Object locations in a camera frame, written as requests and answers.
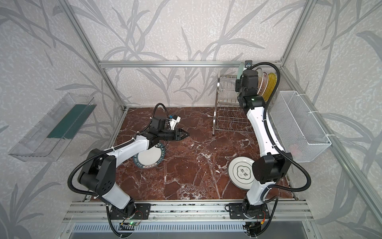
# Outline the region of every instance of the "patterned plate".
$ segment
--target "patterned plate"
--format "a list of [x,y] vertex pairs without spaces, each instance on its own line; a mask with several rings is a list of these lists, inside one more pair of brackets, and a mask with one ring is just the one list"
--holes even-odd
[[158,143],[154,147],[133,156],[135,165],[141,169],[157,166],[165,158],[165,147]]

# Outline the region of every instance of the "red marble countertop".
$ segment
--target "red marble countertop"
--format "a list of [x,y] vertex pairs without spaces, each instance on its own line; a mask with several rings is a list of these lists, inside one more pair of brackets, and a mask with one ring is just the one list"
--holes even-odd
[[[153,108],[130,108],[115,146],[131,139],[149,122]],[[212,107],[168,108],[181,117],[179,128],[190,133],[182,141],[166,146],[165,159],[151,169],[140,169],[132,160],[117,168],[116,182],[135,200],[242,199],[246,192],[228,176],[228,165],[238,156],[260,158],[254,133],[215,131],[212,135]],[[165,115],[158,108],[158,115]],[[277,184],[289,187],[285,178]],[[267,198],[293,198],[291,192],[273,188]]]

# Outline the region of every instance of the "white wire basket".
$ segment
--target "white wire basket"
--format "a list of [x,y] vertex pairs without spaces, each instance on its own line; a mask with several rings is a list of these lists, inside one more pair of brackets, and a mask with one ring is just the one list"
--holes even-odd
[[218,72],[213,135],[215,130],[254,133],[251,122],[237,100],[236,77],[236,75],[220,75],[220,71]]
[[310,162],[332,143],[297,91],[280,91],[270,111],[284,149],[296,162]]

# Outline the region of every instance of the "leaf pattern wallpaper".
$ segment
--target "leaf pattern wallpaper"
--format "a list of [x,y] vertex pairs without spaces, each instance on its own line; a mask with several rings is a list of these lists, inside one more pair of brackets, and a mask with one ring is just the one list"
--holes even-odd
[[[122,115],[56,1],[0,1],[0,238],[53,238],[71,202],[70,171],[105,148]],[[9,150],[68,92],[94,96],[93,113],[57,162]]]
[[[100,60],[280,60],[306,0],[69,0]],[[220,69],[229,74],[235,69]],[[128,106],[210,106],[218,68],[112,68]]]
[[[381,22],[381,0],[318,1],[286,63],[380,196]],[[309,202],[324,238],[382,238],[331,151],[303,166],[312,172],[313,184],[299,195]],[[302,184],[305,179],[293,172],[292,181]]]

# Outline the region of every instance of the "dish rack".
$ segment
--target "dish rack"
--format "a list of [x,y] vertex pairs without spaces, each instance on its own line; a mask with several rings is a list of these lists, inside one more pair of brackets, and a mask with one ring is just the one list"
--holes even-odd
[[217,75],[212,134],[215,130],[254,133],[251,122],[240,108],[235,92],[236,75]]

